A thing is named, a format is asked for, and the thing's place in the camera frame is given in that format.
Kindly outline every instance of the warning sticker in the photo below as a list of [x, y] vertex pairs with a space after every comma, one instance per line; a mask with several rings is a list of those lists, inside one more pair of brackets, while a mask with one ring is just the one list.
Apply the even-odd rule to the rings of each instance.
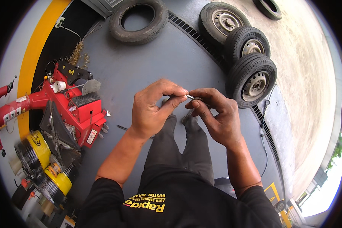
[[6, 124], [10, 120], [10, 114], [4, 115], [4, 123]]
[[24, 96], [24, 97], [20, 97], [20, 98], [16, 99], [15, 101], [19, 103], [19, 102], [25, 101], [26, 99], [27, 99], [27, 97]]
[[10, 112], [10, 119], [12, 119], [14, 117], [16, 117], [16, 111], [15, 110]]
[[95, 136], [96, 136], [96, 133], [98, 133], [98, 132], [95, 131], [94, 129], [91, 130], [90, 135], [89, 135], [89, 137], [87, 138], [87, 141], [86, 141], [88, 144], [92, 144], [93, 143], [93, 141], [95, 139]]
[[16, 109], [16, 116], [20, 115], [21, 114], [21, 107], [17, 108]]

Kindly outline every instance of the drainage grate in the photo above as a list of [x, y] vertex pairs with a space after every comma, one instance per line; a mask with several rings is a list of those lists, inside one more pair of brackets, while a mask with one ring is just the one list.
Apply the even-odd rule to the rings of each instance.
[[171, 11], [169, 11], [169, 22], [185, 33], [189, 38], [191, 38], [212, 58], [212, 60], [214, 60], [214, 62], [216, 62], [216, 64], [218, 64], [218, 66], [225, 73], [228, 73], [230, 67], [222, 55], [220, 55], [220, 51], [218, 51], [213, 45], [209, 44], [209, 42], [204, 39], [195, 28], [190, 26], [182, 18], [176, 16]]
[[285, 185], [284, 185], [283, 172], [282, 172], [282, 169], [281, 169], [279, 155], [278, 155], [278, 151], [276, 149], [274, 140], [272, 139], [272, 135], [270, 133], [270, 130], [269, 130], [268, 126], [267, 126], [266, 121], [264, 121], [264, 116], [263, 116], [261, 110], [259, 109], [259, 107], [257, 105], [254, 105], [254, 106], [252, 106], [252, 110], [255, 113], [255, 116], [257, 117], [257, 120], [260, 122], [260, 124], [263, 122], [263, 130], [265, 132], [265, 136], [266, 136], [266, 139], [267, 139], [267, 141], [268, 141], [268, 143], [270, 145], [272, 153], [274, 154], [275, 162], [276, 162], [276, 165], [278, 166], [278, 170], [279, 170], [279, 173], [280, 173], [280, 178], [281, 178], [281, 183], [282, 183], [282, 187], [283, 187], [283, 192], [284, 192], [284, 195], [285, 195]]

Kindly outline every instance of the yellow post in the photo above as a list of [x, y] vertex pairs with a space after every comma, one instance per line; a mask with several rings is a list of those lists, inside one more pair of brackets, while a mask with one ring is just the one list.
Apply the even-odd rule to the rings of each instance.
[[281, 217], [283, 217], [283, 220], [284, 220], [284, 222], [285, 222], [285, 224], [286, 224], [286, 227], [287, 227], [287, 228], [292, 228], [292, 225], [291, 225], [291, 223], [290, 223], [290, 220], [289, 220], [289, 218], [287, 217], [285, 211], [280, 211], [280, 214], [281, 214]]

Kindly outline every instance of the wall outlet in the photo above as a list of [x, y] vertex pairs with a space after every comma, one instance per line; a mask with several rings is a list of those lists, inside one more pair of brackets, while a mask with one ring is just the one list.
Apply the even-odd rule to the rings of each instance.
[[59, 17], [56, 21], [55, 28], [59, 28], [60, 25], [62, 25], [62, 22], [64, 21], [64, 17]]

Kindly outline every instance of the black t-shirt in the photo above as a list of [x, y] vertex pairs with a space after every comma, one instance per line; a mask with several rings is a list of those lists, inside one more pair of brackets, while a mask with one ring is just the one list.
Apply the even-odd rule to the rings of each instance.
[[127, 200], [117, 182], [99, 178], [80, 211], [77, 227], [282, 227], [260, 186], [239, 199], [200, 175], [170, 166], [142, 173], [138, 193]]

